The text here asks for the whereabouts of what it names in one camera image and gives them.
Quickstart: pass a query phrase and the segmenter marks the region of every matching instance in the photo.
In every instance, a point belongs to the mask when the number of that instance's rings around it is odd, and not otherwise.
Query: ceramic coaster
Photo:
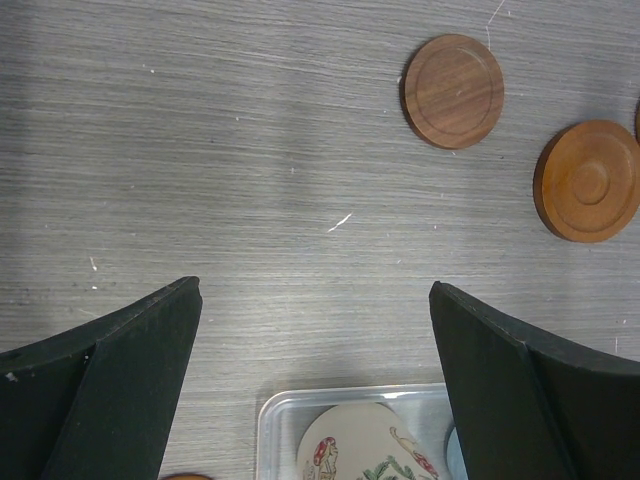
[[[436,480],[400,418],[379,404],[334,407],[307,429],[297,456],[303,480]]]

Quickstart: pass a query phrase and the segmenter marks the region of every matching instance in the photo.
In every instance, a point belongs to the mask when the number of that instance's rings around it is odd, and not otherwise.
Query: clear plastic container
[[[382,403],[396,412],[439,480],[450,480],[445,446],[453,416],[444,383],[297,390],[271,397],[258,418],[256,480],[296,480],[296,451],[309,425],[333,406],[354,403]]]

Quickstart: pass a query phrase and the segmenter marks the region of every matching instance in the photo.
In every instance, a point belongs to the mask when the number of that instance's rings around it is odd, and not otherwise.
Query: round wooden coaster
[[[411,60],[403,103],[418,136],[441,148],[469,147],[486,137],[500,118],[500,65],[473,38],[437,37]]]
[[[640,146],[624,127],[607,120],[566,129],[542,152],[533,196],[540,218],[559,237],[606,240],[640,205]]]

